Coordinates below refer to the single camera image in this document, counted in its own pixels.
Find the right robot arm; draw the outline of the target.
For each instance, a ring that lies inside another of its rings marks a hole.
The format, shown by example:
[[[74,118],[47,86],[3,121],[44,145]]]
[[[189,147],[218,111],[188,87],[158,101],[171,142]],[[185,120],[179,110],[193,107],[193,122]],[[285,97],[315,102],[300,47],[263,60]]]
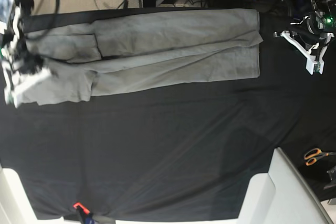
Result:
[[[31,15],[34,0],[1,0],[1,65],[5,76],[35,74],[42,69],[44,61],[28,51],[26,42],[40,41],[51,31],[60,8],[60,0],[55,1],[47,29],[36,37],[27,37],[24,19]]]

